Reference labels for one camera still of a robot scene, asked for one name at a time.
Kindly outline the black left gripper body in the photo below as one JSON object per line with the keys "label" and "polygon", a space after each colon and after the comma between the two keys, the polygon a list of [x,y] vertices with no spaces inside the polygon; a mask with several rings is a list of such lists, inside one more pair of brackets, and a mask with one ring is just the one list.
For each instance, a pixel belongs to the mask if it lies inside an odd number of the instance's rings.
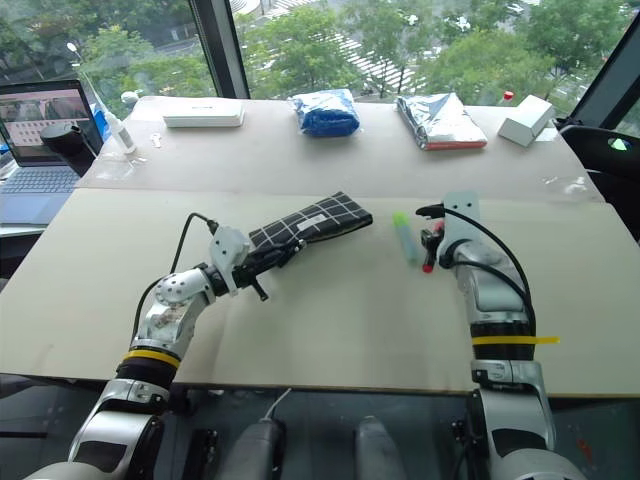
{"label": "black left gripper body", "polygon": [[244,262],[234,268],[233,279],[239,289],[252,287],[255,291],[263,291],[258,276],[280,266],[286,255],[283,244],[275,244],[251,252]]}

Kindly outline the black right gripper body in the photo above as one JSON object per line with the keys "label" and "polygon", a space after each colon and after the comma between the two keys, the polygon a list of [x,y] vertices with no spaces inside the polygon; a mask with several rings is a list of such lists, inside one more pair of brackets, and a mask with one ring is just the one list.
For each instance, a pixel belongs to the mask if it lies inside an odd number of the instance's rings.
{"label": "black right gripper body", "polygon": [[435,251],[435,262],[436,263],[447,263],[447,253],[448,253],[448,244],[447,244],[447,232],[446,232],[446,219],[439,219],[434,228],[434,234],[436,237],[436,251]]}

